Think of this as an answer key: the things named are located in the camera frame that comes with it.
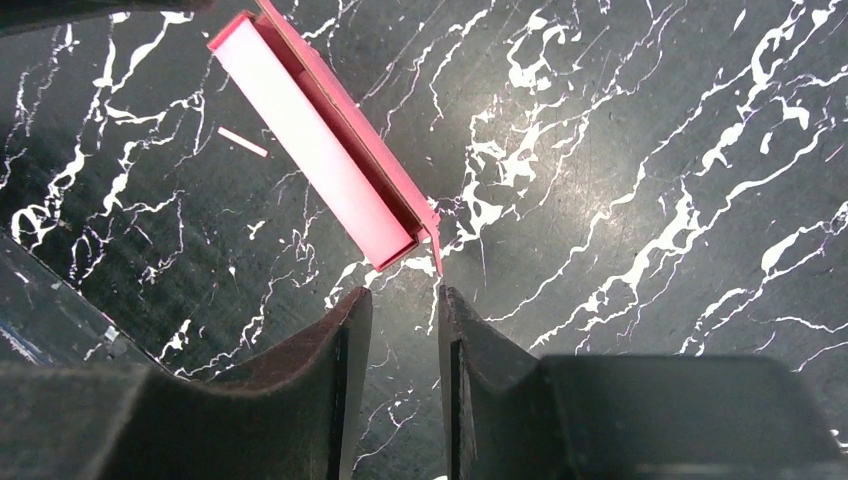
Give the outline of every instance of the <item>black marble surface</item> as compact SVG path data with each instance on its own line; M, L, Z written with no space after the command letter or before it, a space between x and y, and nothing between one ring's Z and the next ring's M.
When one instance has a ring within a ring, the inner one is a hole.
M848 450L848 5L278 1L534 355L759 354ZM204 379L375 293L357 478L445 472L425 245L377 274L205 43L247 1L0 40L3 231ZM217 135L224 126L270 151Z

